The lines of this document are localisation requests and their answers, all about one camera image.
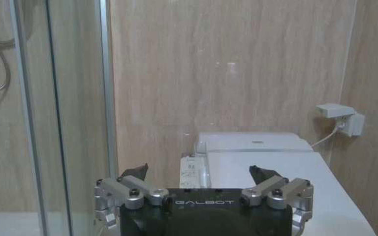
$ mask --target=toilet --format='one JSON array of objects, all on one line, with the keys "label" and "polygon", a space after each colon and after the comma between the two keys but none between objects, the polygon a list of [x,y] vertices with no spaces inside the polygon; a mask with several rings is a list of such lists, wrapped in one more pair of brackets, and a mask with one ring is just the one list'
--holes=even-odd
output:
[{"label": "toilet", "polygon": [[376,235],[321,154],[293,133],[201,133],[193,155],[181,160],[181,188],[250,188],[253,165],[314,185],[303,236]]}]

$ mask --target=shower enclosure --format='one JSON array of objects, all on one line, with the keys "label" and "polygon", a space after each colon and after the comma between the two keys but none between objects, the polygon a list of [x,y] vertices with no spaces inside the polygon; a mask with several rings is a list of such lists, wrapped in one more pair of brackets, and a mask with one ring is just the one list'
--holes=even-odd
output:
[{"label": "shower enclosure", "polygon": [[116,176],[107,7],[0,0],[0,236],[99,233],[94,184]]}]

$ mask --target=glass panel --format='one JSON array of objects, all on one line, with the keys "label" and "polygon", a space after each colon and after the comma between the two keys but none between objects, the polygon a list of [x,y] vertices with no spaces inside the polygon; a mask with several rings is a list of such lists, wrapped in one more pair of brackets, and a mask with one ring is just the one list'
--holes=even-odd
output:
[{"label": "glass panel", "polygon": [[33,145],[43,195],[47,235],[70,235],[62,143],[58,124],[55,82],[45,0],[17,4],[24,79],[31,101]]},{"label": "glass panel", "polygon": [[[0,40],[13,38],[11,25],[9,1],[0,0]],[[7,75],[11,78],[9,86],[0,91],[0,236],[37,236],[37,191],[28,153],[16,49],[8,43],[0,51],[0,84]]]},{"label": "glass panel", "polygon": [[108,175],[100,6],[48,4],[74,234],[94,236],[94,184]]}]

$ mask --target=wall socket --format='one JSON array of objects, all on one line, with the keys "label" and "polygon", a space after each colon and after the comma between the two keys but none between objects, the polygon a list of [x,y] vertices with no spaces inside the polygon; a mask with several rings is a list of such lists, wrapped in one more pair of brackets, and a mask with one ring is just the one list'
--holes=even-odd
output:
[{"label": "wall socket", "polygon": [[338,132],[348,135],[349,137],[361,136],[365,126],[365,119],[366,117],[360,113],[337,118],[337,121],[345,123],[345,126],[338,129]]},{"label": "wall socket", "polygon": [[354,108],[336,104],[328,103],[316,106],[317,110],[326,118],[334,118],[337,120],[338,132],[352,136],[361,136],[365,126],[365,116],[356,112]]}]

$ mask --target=toilet tank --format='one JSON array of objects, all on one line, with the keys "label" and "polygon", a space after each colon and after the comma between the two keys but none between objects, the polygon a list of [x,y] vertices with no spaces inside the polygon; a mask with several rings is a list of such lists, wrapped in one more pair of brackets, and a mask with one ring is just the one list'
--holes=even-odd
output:
[{"label": "toilet tank", "polygon": [[305,152],[313,151],[309,143],[294,133],[206,132],[199,133],[195,154],[209,152]]}]

